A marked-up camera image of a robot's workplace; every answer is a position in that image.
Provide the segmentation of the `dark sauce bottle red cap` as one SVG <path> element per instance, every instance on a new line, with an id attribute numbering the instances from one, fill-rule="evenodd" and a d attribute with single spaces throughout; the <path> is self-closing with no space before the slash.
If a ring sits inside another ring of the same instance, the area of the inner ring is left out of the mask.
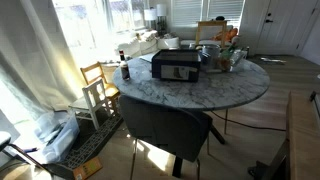
<path id="1" fill-rule="evenodd" d="M 128 63 L 125 60 L 124 52 L 122 50 L 119 51 L 119 54 L 120 54 L 120 59 L 121 59 L 120 69 L 121 69 L 121 73 L 122 73 L 122 78 L 124 80 L 128 80 L 130 78 Z"/>

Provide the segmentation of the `green plastic bottle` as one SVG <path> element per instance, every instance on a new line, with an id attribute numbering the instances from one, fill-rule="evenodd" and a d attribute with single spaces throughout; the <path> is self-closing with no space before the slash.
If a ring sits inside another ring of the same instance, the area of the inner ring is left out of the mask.
<path id="1" fill-rule="evenodd" d="M 228 49 L 225 49 L 220 54 L 220 66 L 223 71 L 228 71 L 231 67 L 230 58 L 236 49 L 236 44 L 233 43 Z"/>

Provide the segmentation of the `dark blue cardboard box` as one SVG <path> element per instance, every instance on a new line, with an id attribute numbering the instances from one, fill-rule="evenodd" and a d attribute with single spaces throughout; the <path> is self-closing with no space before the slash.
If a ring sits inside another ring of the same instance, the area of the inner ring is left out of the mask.
<path id="1" fill-rule="evenodd" d="M 160 50 L 152 57 L 153 78 L 197 82 L 201 59 L 197 50 Z"/>

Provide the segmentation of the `grey upholstered chair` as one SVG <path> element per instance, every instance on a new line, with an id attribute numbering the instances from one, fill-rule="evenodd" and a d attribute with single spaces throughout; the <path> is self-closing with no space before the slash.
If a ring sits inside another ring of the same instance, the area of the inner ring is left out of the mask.
<path id="1" fill-rule="evenodd" d="M 197 164 L 200 180 L 200 150 L 208 138 L 212 118 L 203 112 L 188 112 L 148 103 L 127 95 L 119 98 L 120 112 L 129 133 L 177 158 Z"/>

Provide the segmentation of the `white sofa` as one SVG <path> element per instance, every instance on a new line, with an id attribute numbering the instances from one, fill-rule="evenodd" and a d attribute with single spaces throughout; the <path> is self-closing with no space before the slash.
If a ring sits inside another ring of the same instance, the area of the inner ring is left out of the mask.
<path id="1" fill-rule="evenodd" d="M 132 33 L 126 40 L 116 45 L 115 52 L 123 50 L 126 56 L 138 57 L 162 49 L 180 49 L 187 43 L 193 43 L 193 40 L 181 40 L 175 33 L 159 36 L 156 30 L 149 30 Z"/>

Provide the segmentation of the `round marble table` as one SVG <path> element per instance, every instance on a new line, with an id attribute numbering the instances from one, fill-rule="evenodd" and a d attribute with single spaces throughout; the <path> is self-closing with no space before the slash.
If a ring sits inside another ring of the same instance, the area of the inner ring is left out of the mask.
<path id="1" fill-rule="evenodd" d="M 195 111 L 230 109 L 250 103 L 268 89 L 270 78 L 259 65 L 242 60 L 229 72 L 199 71 L 197 82 L 153 78 L 152 59 L 128 61 L 130 78 L 116 69 L 113 82 L 123 94 L 146 102 Z"/>

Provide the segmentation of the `small white wooden chair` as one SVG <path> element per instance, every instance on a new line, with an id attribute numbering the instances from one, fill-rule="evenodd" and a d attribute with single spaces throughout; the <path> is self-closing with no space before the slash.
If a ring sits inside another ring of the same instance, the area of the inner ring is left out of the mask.
<path id="1" fill-rule="evenodd" d="M 79 119 L 91 120 L 96 130 L 100 125 L 96 116 L 98 110 L 104 109 L 110 116 L 111 111 L 101 78 L 82 88 L 83 96 L 69 105 Z"/>

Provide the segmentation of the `white table lamp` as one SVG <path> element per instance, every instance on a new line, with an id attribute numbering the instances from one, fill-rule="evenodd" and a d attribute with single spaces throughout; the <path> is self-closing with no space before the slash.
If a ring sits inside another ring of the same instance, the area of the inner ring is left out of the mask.
<path id="1" fill-rule="evenodd" d="M 155 29 L 155 20 L 157 19 L 156 10 L 154 8 L 144 10 L 144 18 L 150 22 L 150 28 Z"/>

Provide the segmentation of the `orange stuffed toy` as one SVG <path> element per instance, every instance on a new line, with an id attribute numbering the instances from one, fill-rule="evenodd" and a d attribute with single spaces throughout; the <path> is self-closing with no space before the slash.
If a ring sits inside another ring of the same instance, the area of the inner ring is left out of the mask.
<path id="1" fill-rule="evenodd" d="M 225 32 L 225 40 L 231 42 L 232 39 L 238 34 L 237 28 L 232 28 Z M 220 41 L 222 39 L 222 32 L 218 32 L 214 37 L 214 40 Z"/>

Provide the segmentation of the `clear plastic storage bin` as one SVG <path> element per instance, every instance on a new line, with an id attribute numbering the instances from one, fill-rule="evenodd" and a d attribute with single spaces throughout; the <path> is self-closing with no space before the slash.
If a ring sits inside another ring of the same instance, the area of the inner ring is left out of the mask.
<path id="1" fill-rule="evenodd" d="M 38 138 L 38 150 L 31 156 L 41 164 L 56 163 L 67 156 L 79 134 L 79 126 L 74 115 L 51 111 L 36 120 L 34 134 Z"/>

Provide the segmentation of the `orange cardboard box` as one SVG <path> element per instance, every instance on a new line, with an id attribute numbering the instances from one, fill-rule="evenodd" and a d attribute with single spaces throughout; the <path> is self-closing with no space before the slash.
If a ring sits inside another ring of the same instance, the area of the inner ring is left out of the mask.
<path id="1" fill-rule="evenodd" d="M 94 157 L 73 170 L 75 180 L 86 180 L 102 168 L 98 157 Z"/>

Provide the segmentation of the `white sheer curtain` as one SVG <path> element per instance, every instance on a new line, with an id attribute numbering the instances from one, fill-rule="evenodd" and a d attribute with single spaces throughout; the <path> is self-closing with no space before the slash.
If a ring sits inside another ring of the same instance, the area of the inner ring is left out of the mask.
<path id="1" fill-rule="evenodd" d="M 66 110 L 84 80 L 53 0 L 0 0 L 1 110 L 11 122 Z"/>

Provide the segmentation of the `white door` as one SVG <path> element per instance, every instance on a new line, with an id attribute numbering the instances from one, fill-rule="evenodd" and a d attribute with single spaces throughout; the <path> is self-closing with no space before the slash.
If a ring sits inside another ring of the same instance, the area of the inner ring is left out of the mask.
<path id="1" fill-rule="evenodd" d="M 257 54 L 294 55 L 319 7 L 319 0 L 270 0 Z"/>

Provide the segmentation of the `wooden bench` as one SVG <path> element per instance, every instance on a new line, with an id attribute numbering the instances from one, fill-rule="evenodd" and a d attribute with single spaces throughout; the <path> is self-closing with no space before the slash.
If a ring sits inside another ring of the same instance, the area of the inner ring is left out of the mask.
<path id="1" fill-rule="evenodd" d="M 286 137 L 261 180 L 320 180 L 319 94 L 290 93 L 286 108 Z"/>

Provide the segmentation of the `wooden easel frame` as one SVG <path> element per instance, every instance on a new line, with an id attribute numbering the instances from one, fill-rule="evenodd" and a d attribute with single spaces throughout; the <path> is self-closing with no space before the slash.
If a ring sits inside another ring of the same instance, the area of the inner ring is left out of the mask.
<path id="1" fill-rule="evenodd" d="M 212 40 L 217 33 L 221 33 L 219 42 L 220 46 L 224 48 L 226 30 L 226 20 L 198 21 L 195 44 L 199 45 L 203 40 Z"/>

